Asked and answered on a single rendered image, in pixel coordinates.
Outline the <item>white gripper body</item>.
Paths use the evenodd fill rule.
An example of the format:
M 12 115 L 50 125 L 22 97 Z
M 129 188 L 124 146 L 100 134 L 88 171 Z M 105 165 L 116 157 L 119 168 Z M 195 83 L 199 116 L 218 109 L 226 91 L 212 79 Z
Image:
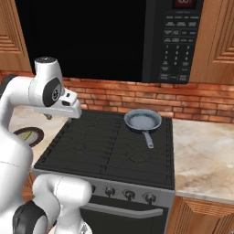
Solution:
M 68 118 L 79 119 L 81 116 L 80 101 L 58 100 L 51 107 L 35 107 L 35 112 L 42 114 L 51 114 L 53 116 L 66 116 Z

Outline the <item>grey frying pan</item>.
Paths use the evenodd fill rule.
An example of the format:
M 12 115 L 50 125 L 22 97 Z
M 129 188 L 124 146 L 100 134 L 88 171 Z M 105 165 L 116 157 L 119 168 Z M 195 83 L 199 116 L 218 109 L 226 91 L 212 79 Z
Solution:
M 124 117 L 126 126 L 136 133 L 141 133 L 150 149 L 154 143 L 150 133 L 158 129 L 162 124 L 162 117 L 155 111 L 146 109 L 135 109 L 127 112 Z

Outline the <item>black stove with hob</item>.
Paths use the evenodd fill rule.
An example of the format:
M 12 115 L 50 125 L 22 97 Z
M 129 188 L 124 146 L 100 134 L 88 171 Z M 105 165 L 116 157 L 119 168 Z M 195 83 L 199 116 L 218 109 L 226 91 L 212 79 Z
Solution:
M 153 194 L 153 206 L 168 208 L 166 234 L 175 196 L 172 120 L 164 117 L 151 137 L 153 149 L 142 134 L 127 128 L 121 113 L 85 111 L 78 120 L 64 124 L 35 163 L 34 175 L 51 173 L 86 180 L 96 186 L 92 196 L 128 201 L 124 191 L 131 190 L 133 202 L 147 205 L 145 195 Z M 112 197 L 105 194 L 107 187 L 115 189 Z

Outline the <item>wooden base cupboard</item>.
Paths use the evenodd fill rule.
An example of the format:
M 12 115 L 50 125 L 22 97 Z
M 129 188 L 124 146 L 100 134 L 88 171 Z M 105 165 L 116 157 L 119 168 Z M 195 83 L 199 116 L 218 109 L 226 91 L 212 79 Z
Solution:
M 33 198 L 32 186 L 34 181 L 34 174 L 32 171 L 29 171 L 21 193 L 23 200 L 26 202 Z
M 166 234 L 234 234 L 234 205 L 175 196 Z

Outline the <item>black microwave oven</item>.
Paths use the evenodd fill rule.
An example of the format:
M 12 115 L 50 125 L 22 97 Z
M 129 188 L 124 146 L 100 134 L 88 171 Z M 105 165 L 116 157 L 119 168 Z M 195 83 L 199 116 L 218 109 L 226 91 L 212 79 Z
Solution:
M 204 0 L 15 0 L 28 57 L 67 78 L 186 84 Z

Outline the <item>black oven door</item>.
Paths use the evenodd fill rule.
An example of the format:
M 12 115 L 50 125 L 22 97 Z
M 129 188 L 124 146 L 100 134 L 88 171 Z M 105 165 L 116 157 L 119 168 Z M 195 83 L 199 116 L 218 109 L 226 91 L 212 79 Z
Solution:
M 115 198 L 92 196 L 91 203 L 136 211 L 153 210 L 158 206 L 129 202 Z M 163 215 L 152 218 L 127 218 L 100 211 L 81 208 L 83 219 L 92 229 L 92 234 L 164 234 L 168 208 L 162 207 Z

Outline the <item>wooden wall cupboard door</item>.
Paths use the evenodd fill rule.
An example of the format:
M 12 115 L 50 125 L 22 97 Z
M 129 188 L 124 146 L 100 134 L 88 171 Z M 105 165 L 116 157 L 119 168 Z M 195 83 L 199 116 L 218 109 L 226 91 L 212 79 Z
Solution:
M 15 0 L 0 0 L 0 70 L 31 71 Z
M 190 81 L 234 84 L 234 0 L 204 0 Z

